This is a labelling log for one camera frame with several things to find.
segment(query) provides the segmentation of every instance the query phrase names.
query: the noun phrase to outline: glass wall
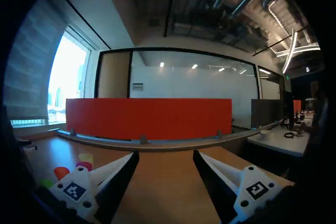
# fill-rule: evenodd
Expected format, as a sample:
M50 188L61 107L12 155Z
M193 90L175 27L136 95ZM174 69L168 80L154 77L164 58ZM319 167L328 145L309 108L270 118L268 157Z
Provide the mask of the glass wall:
M259 67L261 91L263 100L281 100L285 90L284 78L279 75Z
M83 83L90 50L65 32L57 48L48 87L48 121L66 121L66 99L83 98Z
M139 51L132 58L130 98L228 98L233 126L250 128L251 99L258 99L258 89L254 66L247 63L194 53Z

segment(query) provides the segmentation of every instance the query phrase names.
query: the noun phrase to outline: computer monitor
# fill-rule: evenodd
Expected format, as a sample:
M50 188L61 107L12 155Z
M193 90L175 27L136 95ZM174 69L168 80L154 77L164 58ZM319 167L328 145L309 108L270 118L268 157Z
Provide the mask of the computer monitor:
M289 119L289 130L294 126L294 103L292 92L285 92L285 103L283 106L284 119Z

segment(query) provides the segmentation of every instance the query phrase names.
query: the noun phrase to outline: pink ball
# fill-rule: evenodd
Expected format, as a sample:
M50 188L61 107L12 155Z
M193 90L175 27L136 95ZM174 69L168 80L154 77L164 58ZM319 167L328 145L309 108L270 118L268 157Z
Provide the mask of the pink ball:
M83 167L85 167L88 171L92 171L92 164L90 164L89 162L78 162L77 164L76 164L76 167L78 167L78 166L83 166Z

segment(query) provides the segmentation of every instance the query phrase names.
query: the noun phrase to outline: green ball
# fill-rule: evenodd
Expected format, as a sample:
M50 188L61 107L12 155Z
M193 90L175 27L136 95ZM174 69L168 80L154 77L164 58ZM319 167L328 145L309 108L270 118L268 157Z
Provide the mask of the green ball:
M52 187L53 185L54 185L54 183L51 182L51 181L48 180L48 179L42 179L42 180L41 180L41 186L43 186L43 187L45 187L45 188L47 188L47 189L49 189L49 188Z

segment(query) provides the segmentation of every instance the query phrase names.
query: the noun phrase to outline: recessed light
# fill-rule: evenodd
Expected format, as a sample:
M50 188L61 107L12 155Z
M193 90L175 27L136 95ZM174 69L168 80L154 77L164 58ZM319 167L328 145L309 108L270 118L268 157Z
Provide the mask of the recessed light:
M262 71L263 73L270 74L270 72L264 70L264 69L259 69L259 71Z

